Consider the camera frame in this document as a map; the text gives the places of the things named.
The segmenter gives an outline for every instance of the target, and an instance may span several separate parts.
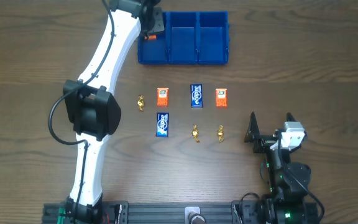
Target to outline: blue tray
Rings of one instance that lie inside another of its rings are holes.
[[[224,65],[229,58],[227,12],[164,12],[165,32],[139,37],[141,64]]]

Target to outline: tabletop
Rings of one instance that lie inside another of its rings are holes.
[[[249,117],[255,111],[261,133],[272,134],[291,112],[308,132],[291,159],[311,167],[309,189],[325,206],[323,223],[358,222],[358,0],[160,6],[227,11],[229,61],[146,66],[137,61],[137,44],[130,48],[116,86],[122,118],[104,160],[103,199],[230,202],[247,192],[267,194],[259,177],[264,157],[243,143]],[[88,65],[106,21],[96,0],[0,0],[0,223],[40,223],[43,204],[70,193],[76,146],[51,137],[48,113],[65,80]],[[203,84],[201,110],[190,108],[191,83]],[[168,108],[156,107],[158,87],[170,89]],[[227,109],[216,108],[216,88],[227,88]],[[170,113],[169,138],[155,137],[158,111]],[[53,125],[74,140],[64,104]]]

